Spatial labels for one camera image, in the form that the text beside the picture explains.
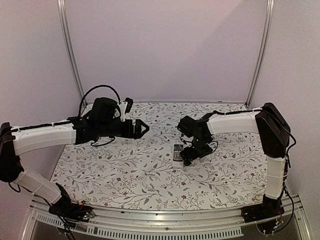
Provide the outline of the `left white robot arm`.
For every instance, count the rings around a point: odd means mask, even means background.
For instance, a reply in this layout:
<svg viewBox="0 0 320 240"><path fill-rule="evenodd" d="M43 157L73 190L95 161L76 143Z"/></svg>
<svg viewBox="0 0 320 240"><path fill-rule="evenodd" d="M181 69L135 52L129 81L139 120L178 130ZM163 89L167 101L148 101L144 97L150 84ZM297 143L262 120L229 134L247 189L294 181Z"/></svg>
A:
<svg viewBox="0 0 320 240"><path fill-rule="evenodd" d="M20 156L53 146L97 142L102 137L141 139L150 128L140 119L126 118L132 105L131 98L117 102L99 97L85 115L24 127L11 127L9 122L3 123L0 127L0 180L19 185L42 197L54 205L63 217L70 217L75 210L65 189L23 167Z"/></svg>

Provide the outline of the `white remote control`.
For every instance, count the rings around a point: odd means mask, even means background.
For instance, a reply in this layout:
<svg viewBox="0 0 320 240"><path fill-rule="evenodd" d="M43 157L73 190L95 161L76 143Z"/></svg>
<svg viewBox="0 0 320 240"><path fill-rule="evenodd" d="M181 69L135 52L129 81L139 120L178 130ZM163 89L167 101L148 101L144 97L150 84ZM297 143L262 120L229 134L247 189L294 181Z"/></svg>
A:
<svg viewBox="0 0 320 240"><path fill-rule="evenodd" d="M180 153L183 149L184 149L183 144L174 144L173 145L172 166L174 168L183 168L184 167L184 160L180 155Z"/></svg>

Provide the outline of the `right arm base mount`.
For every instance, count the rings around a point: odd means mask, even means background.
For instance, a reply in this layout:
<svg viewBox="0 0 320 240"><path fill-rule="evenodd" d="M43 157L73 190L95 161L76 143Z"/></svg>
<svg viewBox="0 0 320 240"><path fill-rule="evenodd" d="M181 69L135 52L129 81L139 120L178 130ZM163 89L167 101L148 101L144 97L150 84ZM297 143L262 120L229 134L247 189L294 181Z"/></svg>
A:
<svg viewBox="0 0 320 240"><path fill-rule="evenodd" d="M273 218L285 213L282 201L263 196L262 203L243 207L241 216L245 223Z"/></svg>

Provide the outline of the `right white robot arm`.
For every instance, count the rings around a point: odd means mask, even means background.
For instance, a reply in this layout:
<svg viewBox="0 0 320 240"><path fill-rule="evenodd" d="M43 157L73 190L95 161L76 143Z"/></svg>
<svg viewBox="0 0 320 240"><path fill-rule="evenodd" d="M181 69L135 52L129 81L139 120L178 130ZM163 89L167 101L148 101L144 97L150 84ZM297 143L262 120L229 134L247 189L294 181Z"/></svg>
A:
<svg viewBox="0 0 320 240"><path fill-rule="evenodd" d="M179 153L185 166L213 153L210 143L213 142L214 135L258 134L267 161L267 183L263 196L265 202L259 206L258 213L262 218L269 218L278 210L276 201L283 195L287 170L291 166L289 150L293 136L288 123L273 103L267 102L252 110L214 110L199 119L185 116L179 121L177 129L192 139L191 145Z"/></svg>

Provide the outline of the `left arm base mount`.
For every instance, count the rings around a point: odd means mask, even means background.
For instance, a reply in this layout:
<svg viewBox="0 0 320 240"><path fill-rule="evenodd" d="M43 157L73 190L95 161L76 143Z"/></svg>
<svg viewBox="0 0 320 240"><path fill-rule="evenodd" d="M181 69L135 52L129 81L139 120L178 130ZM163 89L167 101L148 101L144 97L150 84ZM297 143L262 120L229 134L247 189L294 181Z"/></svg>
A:
<svg viewBox="0 0 320 240"><path fill-rule="evenodd" d="M88 222L95 216L93 208L84 203L73 203L69 199L60 199L51 204L49 213L72 222Z"/></svg>

